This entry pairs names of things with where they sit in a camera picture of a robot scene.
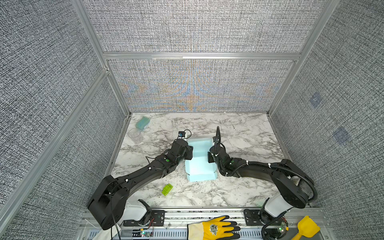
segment glove logo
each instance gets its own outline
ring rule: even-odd
[[[217,234],[217,225],[211,224],[211,226],[209,227],[209,231],[212,233],[212,235],[216,236],[216,234]]]

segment white marble countertop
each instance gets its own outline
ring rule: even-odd
[[[125,136],[112,170],[113,177],[134,172],[148,164],[145,156],[155,157],[170,148],[178,131],[189,129],[193,136],[210,136],[220,126],[222,143],[231,157],[249,161],[279,162],[283,154],[265,114],[258,113],[135,113],[128,126],[142,116],[151,122],[142,132],[140,144]],[[167,196],[161,191],[166,184],[173,189]],[[257,207],[267,197],[278,193],[274,184],[253,178],[224,177],[216,180],[189,182],[182,161],[177,169],[162,179],[149,183],[134,193],[129,200],[143,199],[151,207]]]

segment clear plastic cup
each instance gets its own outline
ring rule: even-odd
[[[130,137],[135,144],[139,144],[143,141],[143,134],[138,128],[132,128],[128,132],[128,137]]]

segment yellow spatula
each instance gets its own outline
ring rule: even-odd
[[[305,216],[298,224],[299,233],[292,240],[299,240],[302,236],[313,237],[320,231],[320,227],[309,216]]]

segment work glove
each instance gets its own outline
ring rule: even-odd
[[[223,221],[229,216],[221,216],[209,221],[188,224],[188,240],[231,240],[239,239],[240,227],[237,222]]]

